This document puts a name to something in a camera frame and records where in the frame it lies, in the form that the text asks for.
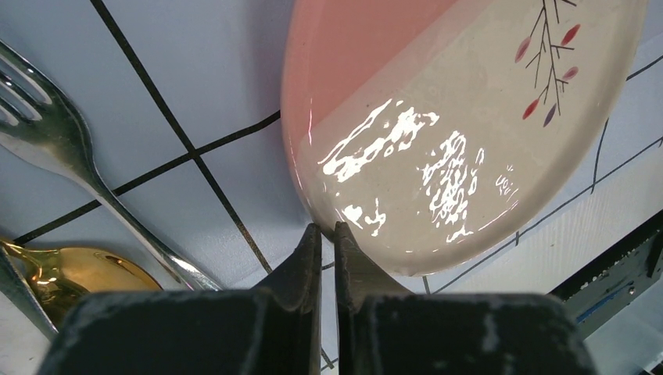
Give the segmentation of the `cream pink branch plate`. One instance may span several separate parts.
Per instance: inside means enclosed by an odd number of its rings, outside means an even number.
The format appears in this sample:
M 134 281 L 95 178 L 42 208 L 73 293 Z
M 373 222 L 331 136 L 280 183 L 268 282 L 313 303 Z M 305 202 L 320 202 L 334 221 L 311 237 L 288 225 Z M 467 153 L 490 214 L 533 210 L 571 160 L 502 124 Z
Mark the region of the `cream pink branch plate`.
M 297 1 L 281 83 L 294 187 L 330 234 L 422 276 L 515 233 L 615 107 L 645 1 Z

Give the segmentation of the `silver metal fork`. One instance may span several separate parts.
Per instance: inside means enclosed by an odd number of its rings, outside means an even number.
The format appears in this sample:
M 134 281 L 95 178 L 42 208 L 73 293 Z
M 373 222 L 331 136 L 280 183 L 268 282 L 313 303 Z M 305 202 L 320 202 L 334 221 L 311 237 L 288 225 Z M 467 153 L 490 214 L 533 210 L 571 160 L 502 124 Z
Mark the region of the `silver metal fork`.
M 88 191 L 185 288 L 220 285 L 141 224 L 100 177 L 88 125 L 73 101 L 21 54 L 1 44 L 1 145 Z

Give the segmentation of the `metal cutlery piece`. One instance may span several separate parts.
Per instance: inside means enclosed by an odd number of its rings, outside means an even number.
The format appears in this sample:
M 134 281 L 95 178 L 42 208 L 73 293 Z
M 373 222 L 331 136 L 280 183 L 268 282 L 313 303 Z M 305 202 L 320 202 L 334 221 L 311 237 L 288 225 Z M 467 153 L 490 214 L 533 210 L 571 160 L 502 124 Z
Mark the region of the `metal cutlery piece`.
M 52 341 L 58 330 L 47 316 L 20 270 L 12 263 L 9 253 L 1 246 L 1 292 Z

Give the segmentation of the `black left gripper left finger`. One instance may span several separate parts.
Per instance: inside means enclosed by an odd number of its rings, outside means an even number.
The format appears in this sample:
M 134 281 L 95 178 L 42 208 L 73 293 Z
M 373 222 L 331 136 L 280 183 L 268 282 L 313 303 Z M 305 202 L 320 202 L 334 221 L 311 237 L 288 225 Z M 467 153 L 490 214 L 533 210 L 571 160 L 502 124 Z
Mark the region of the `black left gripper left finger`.
M 321 230 L 254 287 L 105 292 L 70 312 L 40 374 L 318 374 Z

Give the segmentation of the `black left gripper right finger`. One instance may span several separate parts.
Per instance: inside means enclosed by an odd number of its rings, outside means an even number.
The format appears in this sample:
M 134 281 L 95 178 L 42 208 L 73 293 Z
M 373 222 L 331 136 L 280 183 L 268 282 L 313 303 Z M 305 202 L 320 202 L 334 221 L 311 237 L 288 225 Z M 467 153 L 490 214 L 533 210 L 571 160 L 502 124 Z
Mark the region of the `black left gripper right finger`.
M 594 374 L 576 325 L 537 294 L 415 294 L 334 229 L 341 374 Z

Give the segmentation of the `white checked tablecloth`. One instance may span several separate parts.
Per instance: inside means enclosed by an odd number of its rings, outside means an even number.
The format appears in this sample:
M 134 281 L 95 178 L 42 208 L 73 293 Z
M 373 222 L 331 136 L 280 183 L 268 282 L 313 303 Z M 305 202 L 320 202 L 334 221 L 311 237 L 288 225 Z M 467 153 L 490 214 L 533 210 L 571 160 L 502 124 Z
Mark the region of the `white checked tablecloth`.
M 1 38 L 79 106 L 122 202 L 224 287 L 250 287 L 308 218 L 278 120 L 290 1 L 4 1 Z M 418 292 L 550 291 L 662 207 L 662 4 L 590 153 L 522 230 Z

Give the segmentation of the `metal spoon wooden handle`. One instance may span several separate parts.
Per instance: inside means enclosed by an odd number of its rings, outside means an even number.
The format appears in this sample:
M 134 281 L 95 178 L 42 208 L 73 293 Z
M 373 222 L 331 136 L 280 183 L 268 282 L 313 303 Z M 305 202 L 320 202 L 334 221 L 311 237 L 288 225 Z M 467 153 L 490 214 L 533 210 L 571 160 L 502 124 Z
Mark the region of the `metal spoon wooden handle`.
M 140 266 L 100 248 L 34 249 L 2 239 L 1 250 L 24 264 L 23 279 L 56 328 L 91 293 L 162 289 Z

